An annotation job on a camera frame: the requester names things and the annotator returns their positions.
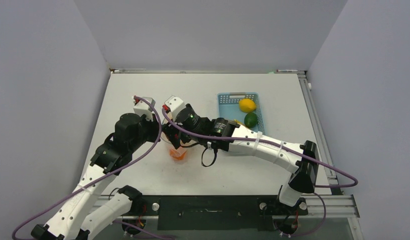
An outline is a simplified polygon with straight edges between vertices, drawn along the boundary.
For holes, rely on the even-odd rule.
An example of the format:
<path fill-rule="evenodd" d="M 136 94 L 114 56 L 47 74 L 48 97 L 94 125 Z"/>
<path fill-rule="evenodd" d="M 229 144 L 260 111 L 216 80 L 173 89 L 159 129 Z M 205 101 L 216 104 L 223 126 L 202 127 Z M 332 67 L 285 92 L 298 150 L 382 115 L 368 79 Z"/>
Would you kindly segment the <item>orange fruit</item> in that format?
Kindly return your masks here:
<path fill-rule="evenodd" d="M 169 150 L 169 156 L 174 160 L 174 161 L 182 161 L 186 158 L 187 155 L 187 150 L 184 148 L 170 148 Z"/>

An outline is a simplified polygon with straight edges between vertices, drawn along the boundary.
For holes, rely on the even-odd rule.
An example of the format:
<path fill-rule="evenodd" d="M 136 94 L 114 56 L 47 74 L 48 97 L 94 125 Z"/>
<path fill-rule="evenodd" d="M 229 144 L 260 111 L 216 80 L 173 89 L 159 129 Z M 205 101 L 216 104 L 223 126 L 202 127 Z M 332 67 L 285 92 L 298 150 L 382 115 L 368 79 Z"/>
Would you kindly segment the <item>yellow lemon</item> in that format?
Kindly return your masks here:
<path fill-rule="evenodd" d="M 256 103 L 250 98 L 241 99 L 238 102 L 238 106 L 243 113 L 252 113 L 257 108 Z"/>

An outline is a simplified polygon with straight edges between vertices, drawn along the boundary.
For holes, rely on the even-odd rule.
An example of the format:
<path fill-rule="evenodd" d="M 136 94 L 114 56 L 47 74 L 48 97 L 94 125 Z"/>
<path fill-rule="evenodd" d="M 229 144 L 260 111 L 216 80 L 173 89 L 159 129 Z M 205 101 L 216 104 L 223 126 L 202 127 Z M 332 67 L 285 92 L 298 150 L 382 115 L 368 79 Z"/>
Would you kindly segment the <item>yellow banana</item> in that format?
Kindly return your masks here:
<path fill-rule="evenodd" d="M 234 119 L 233 121 L 236 122 L 239 125 L 243 125 L 243 123 L 241 121 L 237 120 L 237 119 Z"/>

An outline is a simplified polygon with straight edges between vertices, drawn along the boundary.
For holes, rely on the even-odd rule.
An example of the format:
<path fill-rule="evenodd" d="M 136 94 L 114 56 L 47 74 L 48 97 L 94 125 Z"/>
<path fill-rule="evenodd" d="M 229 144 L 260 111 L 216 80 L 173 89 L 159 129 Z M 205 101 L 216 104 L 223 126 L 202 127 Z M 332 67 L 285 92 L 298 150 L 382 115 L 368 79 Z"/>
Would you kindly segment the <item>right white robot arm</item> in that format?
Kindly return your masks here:
<path fill-rule="evenodd" d="M 314 193 L 318 175 L 314 142 L 284 142 L 223 117 L 212 120 L 200 117 L 189 104 L 167 103 L 162 106 L 162 112 L 167 121 L 162 130 L 175 149 L 201 145 L 215 155 L 221 150 L 256 157 L 289 172 L 275 201 L 280 213 L 290 213 L 302 194 Z"/>

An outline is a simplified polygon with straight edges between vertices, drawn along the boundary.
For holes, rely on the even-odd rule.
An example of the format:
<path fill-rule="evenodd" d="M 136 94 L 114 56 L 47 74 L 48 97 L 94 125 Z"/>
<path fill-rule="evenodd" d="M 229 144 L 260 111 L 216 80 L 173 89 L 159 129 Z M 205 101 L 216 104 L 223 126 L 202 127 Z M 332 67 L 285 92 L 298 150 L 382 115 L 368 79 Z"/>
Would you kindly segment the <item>green lime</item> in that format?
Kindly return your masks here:
<path fill-rule="evenodd" d="M 252 129 L 258 124 L 258 116 L 254 112 L 249 112 L 245 115 L 243 123 L 247 128 Z"/>

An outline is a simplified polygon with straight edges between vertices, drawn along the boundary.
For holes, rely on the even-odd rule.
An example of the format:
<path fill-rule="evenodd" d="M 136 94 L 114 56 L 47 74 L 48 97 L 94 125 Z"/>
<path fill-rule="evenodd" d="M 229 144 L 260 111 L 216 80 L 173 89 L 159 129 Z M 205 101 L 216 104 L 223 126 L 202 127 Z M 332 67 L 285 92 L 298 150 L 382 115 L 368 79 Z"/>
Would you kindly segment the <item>clear zip top bag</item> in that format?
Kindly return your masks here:
<path fill-rule="evenodd" d="M 161 133 L 160 140 L 164 143 L 167 154 L 175 163 L 182 164 L 188 161 L 190 152 L 187 148 L 179 147 L 176 149 L 164 133 Z"/>

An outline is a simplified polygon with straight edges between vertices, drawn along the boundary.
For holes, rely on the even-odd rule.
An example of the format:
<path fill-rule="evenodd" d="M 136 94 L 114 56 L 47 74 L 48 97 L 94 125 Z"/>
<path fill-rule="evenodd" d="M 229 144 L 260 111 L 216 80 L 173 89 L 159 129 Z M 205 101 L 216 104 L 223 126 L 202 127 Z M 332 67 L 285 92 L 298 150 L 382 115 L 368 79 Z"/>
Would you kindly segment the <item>blue plastic basket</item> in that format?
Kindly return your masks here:
<path fill-rule="evenodd" d="M 257 92 L 223 92 L 217 95 L 218 116 L 225 119 L 237 120 L 245 124 L 247 113 L 242 112 L 239 102 L 243 99 L 252 100 L 256 108 L 253 113 L 256 115 L 256 125 L 251 127 L 255 132 L 266 133 L 264 118 L 260 106 L 260 98 Z"/>

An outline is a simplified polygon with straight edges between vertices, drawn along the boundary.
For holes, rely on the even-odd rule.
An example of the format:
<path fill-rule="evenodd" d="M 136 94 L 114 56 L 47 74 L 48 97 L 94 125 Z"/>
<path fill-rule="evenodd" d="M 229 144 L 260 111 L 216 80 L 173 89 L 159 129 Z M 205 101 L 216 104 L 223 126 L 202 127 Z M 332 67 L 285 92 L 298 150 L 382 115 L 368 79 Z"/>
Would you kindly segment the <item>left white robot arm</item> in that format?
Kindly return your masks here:
<path fill-rule="evenodd" d="M 99 196 L 133 161 L 133 153 L 144 143 L 158 143 L 160 118 L 150 112 L 125 113 L 114 132 L 100 145 L 71 196 L 57 213 L 31 231 L 35 240 L 92 240 L 119 216 L 136 215 L 142 208 L 142 193 L 126 185 L 107 203 L 92 211 Z"/>

